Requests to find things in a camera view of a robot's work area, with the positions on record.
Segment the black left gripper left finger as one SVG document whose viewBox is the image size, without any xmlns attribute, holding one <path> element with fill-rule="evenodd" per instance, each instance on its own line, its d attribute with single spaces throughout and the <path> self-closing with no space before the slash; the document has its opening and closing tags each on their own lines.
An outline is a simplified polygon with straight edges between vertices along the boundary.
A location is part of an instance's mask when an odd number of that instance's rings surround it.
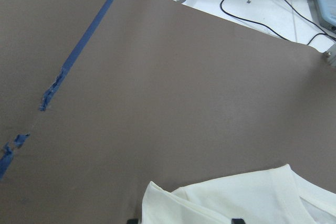
<svg viewBox="0 0 336 224">
<path fill-rule="evenodd" d="M 127 220 L 127 224 L 138 224 L 138 219 L 129 219 Z"/>
</svg>

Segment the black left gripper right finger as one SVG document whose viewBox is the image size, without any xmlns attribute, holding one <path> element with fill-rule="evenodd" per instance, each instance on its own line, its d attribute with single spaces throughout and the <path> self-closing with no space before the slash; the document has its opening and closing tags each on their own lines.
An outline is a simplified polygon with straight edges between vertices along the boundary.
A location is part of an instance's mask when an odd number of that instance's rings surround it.
<svg viewBox="0 0 336 224">
<path fill-rule="evenodd" d="M 244 224 L 244 219 L 242 218 L 233 218 L 231 224 Z"/>
</svg>

